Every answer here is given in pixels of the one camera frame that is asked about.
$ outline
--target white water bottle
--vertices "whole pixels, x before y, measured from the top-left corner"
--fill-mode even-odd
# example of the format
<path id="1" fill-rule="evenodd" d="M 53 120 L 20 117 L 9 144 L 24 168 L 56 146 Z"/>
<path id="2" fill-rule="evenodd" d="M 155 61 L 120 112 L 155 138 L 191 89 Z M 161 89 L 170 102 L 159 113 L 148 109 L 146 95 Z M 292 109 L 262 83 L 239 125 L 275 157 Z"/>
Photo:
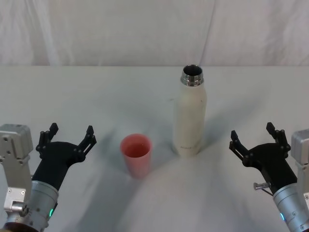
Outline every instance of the white water bottle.
<path id="1" fill-rule="evenodd" d="M 206 101 L 203 70 L 197 65 L 185 66 L 173 121 L 173 148 L 181 157 L 196 155 L 201 149 Z"/>

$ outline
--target cup rim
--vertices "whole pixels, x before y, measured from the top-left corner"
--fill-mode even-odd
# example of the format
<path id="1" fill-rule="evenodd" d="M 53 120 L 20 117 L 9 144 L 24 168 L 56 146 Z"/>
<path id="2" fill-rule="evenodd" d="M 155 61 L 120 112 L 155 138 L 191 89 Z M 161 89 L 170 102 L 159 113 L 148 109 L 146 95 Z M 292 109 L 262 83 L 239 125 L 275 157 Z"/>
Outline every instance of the cup rim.
<path id="1" fill-rule="evenodd" d="M 126 142 L 126 140 L 127 139 L 129 139 L 130 137 L 133 137 L 133 136 L 140 136 L 140 137 L 142 137 L 143 139 L 145 139 L 146 141 L 147 141 L 147 143 L 148 143 L 148 145 L 149 145 L 149 150 L 148 150 L 148 152 L 146 153 L 146 154 L 144 154 L 144 155 L 142 155 L 142 156 L 139 156 L 139 157 L 131 157 L 131 156 L 128 156 L 127 154 L 125 154 L 124 152 L 123 152 L 123 144 Z M 121 151 L 121 153 L 125 156 L 125 157 L 128 157 L 128 158 L 131 158 L 131 159 L 139 159 L 139 158 L 143 158 L 143 157 L 145 157 L 147 154 L 149 154 L 151 151 L 152 151 L 152 149 L 153 149 L 153 144 L 152 144 L 152 142 L 151 142 L 151 139 L 148 137 L 148 136 L 146 136 L 146 135 L 144 135 L 144 134 L 141 134 L 141 133 L 133 133 L 133 134 L 129 134 L 129 135 L 127 135 L 126 137 L 124 137 L 123 139 L 122 139 L 122 141 L 121 141 L 121 143 L 120 143 L 120 151 Z"/>

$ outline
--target pink cup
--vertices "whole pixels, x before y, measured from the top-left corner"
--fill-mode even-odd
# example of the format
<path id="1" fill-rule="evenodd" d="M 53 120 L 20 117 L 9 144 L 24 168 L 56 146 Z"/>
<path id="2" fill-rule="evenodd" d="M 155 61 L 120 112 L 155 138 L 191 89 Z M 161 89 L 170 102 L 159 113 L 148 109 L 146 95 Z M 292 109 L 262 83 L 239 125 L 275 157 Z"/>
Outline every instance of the pink cup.
<path id="1" fill-rule="evenodd" d="M 147 136 L 128 135 L 121 141 L 120 150 L 132 177 L 141 179 L 149 173 L 152 144 Z"/>

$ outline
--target white backdrop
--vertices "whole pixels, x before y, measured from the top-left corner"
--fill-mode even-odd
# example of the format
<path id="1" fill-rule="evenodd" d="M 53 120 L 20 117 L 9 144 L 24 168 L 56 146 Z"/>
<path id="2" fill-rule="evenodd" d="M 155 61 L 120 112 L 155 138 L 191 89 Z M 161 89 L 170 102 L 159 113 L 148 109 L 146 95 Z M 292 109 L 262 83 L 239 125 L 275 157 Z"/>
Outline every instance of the white backdrop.
<path id="1" fill-rule="evenodd" d="M 2 65 L 308 65 L 307 0 L 0 0 Z"/>

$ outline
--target white table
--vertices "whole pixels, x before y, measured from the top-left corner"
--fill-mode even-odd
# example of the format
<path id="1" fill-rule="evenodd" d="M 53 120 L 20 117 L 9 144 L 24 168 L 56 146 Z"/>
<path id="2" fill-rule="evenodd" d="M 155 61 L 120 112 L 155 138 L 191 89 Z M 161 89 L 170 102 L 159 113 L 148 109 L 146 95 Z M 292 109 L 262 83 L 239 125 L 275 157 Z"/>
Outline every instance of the white table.
<path id="1" fill-rule="evenodd" d="M 181 67 L 1 67 L 0 123 L 26 124 L 34 145 L 57 122 L 54 140 L 78 144 L 88 125 L 98 143 L 73 165 L 47 232 L 287 232 L 272 198 L 254 191 L 261 174 L 228 149 L 235 129 L 245 146 L 288 141 L 309 128 L 309 68 L 204 68 L 206 148 L 180 159 L 170 149 L 172 106 Z M 132 179 L 119 153 L 134 132 L 153 141 L 153 170 Z M 40 162 L 31 153 L 34 173 Z M 294 160 L 288 162 L 294 171 Z M 0 205 L 6 182 L 0 168 Z M 2 210 L 1 225 L 6 213 Z"/>

